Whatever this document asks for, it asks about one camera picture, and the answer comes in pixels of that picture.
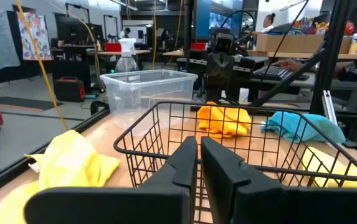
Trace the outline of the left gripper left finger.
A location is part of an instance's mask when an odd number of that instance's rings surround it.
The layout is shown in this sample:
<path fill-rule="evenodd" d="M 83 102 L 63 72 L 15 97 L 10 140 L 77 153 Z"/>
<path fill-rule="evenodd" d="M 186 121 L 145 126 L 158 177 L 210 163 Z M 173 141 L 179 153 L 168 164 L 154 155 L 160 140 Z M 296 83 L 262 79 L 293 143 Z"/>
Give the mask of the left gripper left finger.
<path fill-rule="evenodd" d="M 193 223 L 198 144 L 187 137 L 137 188 L 57 187 L 32 196 L 27 223 Z"/>

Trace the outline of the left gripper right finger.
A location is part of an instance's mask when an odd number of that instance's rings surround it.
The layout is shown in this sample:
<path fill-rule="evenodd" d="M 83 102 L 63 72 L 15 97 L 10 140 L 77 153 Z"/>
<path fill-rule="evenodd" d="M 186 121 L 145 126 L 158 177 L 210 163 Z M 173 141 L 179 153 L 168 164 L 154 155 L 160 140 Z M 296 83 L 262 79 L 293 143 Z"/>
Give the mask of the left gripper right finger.
<path fill-rule="evenodd" d="M 210 137 L 201 159 L 215 223 L 357 223 L 357 188 L 284 186 Z"/>

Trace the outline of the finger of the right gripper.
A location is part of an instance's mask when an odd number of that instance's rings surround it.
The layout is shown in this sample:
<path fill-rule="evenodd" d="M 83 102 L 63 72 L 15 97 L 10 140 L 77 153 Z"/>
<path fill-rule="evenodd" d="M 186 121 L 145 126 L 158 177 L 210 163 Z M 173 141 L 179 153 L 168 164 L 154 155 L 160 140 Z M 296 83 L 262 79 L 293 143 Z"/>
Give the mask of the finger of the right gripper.
<path fill-rule="evenodd" d="M 232 55 L 224 55 L 221 58 L 221 73 L 223 78 L 230 78 L 236 58 Z"/>
<path fill-rule="evenodd" d="M 206 75 L 208 78 L 217 77 L 221 69 L 220 55 L 210 53 L 207 56 Z"/>

